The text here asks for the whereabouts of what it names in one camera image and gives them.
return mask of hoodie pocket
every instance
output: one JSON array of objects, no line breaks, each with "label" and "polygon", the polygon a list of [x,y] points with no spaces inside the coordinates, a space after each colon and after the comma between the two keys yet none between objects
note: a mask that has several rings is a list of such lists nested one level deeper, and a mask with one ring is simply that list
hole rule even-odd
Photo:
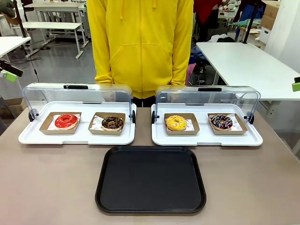
[{"label": "hoodie pocket", "polygon": [[142,45],[144,91],[155,91],[167,85],[173,77],[172,57],[163,45]]},{"label": "hoodie pocket", "polygon": [[126,84],[141,91],[141,59],[139,45],[121,45],[110,60],[114,83]]}]

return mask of sprinkled donut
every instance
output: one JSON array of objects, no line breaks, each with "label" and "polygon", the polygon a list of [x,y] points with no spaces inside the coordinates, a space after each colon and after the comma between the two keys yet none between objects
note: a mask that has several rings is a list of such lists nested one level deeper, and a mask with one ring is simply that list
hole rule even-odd
[{"label": "sprinkled donut", "polygon": [[228,116],[221,114],[211,117],[210,121],[217,130],[229,130],[233,125],[233,121]]},{"label": "sprinkled donut", "polygon": [[123,126],[124,121],[115,116],[109,116],[102,120],[102,129],[106,131],[119,131]]},{"label": "sprinkled donut", "polygon": [[187,128],[187,121],[182,116],[170,116],[166,119],[165,124],[171,131],[183,131]]}]

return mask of zipper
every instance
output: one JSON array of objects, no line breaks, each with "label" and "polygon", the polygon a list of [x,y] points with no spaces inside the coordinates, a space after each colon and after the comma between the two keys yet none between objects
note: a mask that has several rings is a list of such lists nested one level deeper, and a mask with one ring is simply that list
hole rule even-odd
[{"label": "zipper", "polygon": [[141,60],[141,93],[143,98],[142,0],[140,0],[140,60]]}]

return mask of clear plastic cover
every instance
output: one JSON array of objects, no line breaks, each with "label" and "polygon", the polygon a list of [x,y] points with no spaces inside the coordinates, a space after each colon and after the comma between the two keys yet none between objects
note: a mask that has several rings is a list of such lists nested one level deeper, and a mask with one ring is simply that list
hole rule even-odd
[{"label": "clear plastic cover", "polygon": [[260,100],[260,93],[247,86],[164,86],[157,90],[155,120],[160,107],[173,104],[205,106],[230,104],[238,106],[245,119],[252,120]]},{"label": "clear plastic cover", "polygon": [[82,104],[128,103],[132,118],[131,89],[118,84],[32,83],[23,89],[31,117],[50,102],[80,102]]}]

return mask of donut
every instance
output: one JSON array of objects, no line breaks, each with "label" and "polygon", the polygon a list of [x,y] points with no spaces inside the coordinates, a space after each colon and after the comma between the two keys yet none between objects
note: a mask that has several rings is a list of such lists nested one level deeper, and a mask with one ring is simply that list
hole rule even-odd
[{"label": "donut", "polygon": [[229,130],[233,125],[233,121],[228,116],[221,114],[214,115],[210,121],[216,130]]},{"label": "donut", "polygon": [[70,130],[73,129],[78,122],[77,116],[71,115],[71,114],[64,114],[59,116],[55,120],[55,126],[58,128],[58,130]]},{"label": "donut", "polygon": [[183,131],[187,128],[187,121],[182,116],[170,116],[166,119],[165,124],[171,131]]},{"label": "donut", "polygon": [[106,131],[119,131],[123,126],[124,121],[115,116],[109,116],[102,120],[102,129]]}]

